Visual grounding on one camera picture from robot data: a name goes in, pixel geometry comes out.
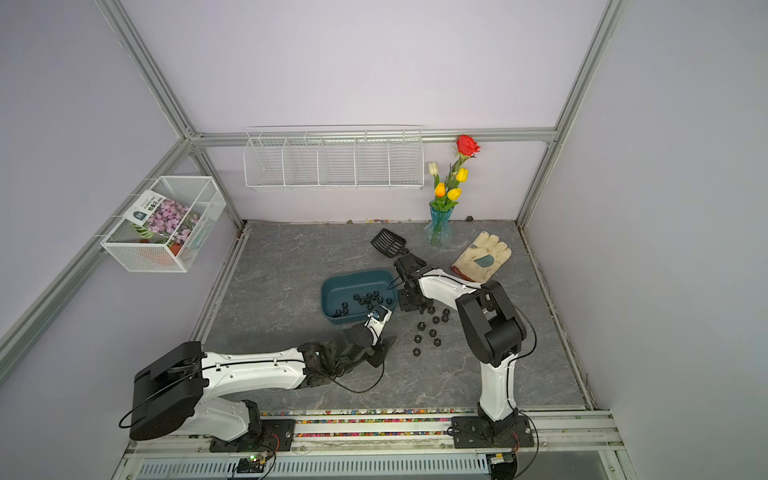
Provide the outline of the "teal plastic storage box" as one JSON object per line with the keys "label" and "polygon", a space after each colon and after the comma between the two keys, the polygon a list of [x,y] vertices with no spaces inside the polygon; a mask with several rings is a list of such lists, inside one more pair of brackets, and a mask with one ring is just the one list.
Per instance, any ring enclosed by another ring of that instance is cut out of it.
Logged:
{"label": "teal plastic storage box", "polygon": [[333,324],[365,320],[378,307],[395,310],[398,294],[393,275],[385,269],[329,277],[321,287],[321,310]]}

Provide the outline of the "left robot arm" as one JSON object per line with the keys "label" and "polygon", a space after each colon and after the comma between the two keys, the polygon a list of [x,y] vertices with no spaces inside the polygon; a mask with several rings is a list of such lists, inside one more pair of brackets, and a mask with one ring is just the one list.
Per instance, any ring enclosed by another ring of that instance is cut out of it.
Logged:
{"label": "left robot arm", "polygon": [[132,407],[118,426],[136,442],[169,435],[257,441],[263,436],[258,405],[232,395],[335,384],[363,363],[383,370],[397,340],[384,333],[390,317],[374,313],[331,340],[272,353],[206,352],[198,341],[184,342],[135,375]]}

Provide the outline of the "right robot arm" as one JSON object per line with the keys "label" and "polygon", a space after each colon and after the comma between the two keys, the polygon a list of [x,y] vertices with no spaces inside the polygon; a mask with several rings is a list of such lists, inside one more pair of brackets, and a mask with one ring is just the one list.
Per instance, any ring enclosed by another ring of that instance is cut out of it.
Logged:
{"label": "right robot arm", "polygon": [[476,283],[433,268],[413,254],[394,262],[402,281],[401,305],[411,310],[439,302],[457,311],[465,339],[481,366],[475,416],[450,420],[447,434],[457,449],[532,447],[535,429],[513,396],[516,361],[526,355],[523,314],[497,281]]}

